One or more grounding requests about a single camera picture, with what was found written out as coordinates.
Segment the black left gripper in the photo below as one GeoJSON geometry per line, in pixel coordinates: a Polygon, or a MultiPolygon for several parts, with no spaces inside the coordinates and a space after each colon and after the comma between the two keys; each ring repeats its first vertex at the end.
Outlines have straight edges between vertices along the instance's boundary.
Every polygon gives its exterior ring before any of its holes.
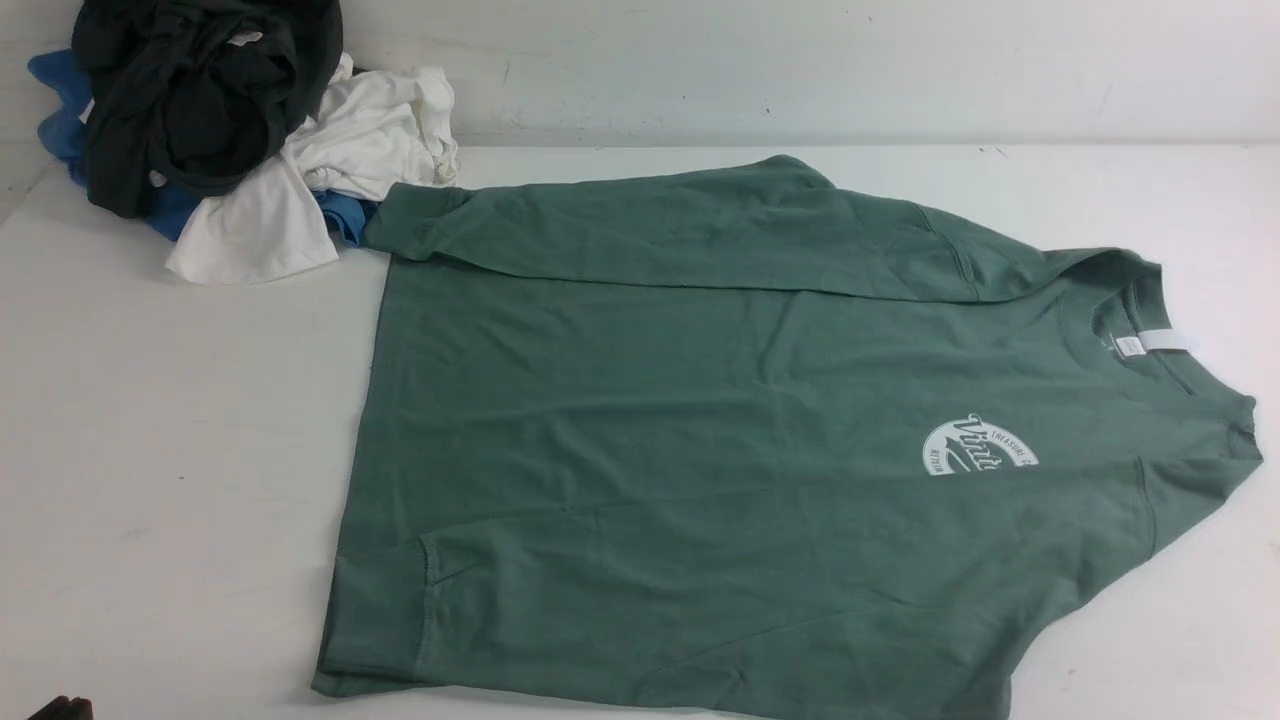
{"type": "Polygon", "coordinates": [[[29,720],[95,720],[92,702],[83,697],[58,696],[28,716],[29,720]]]}

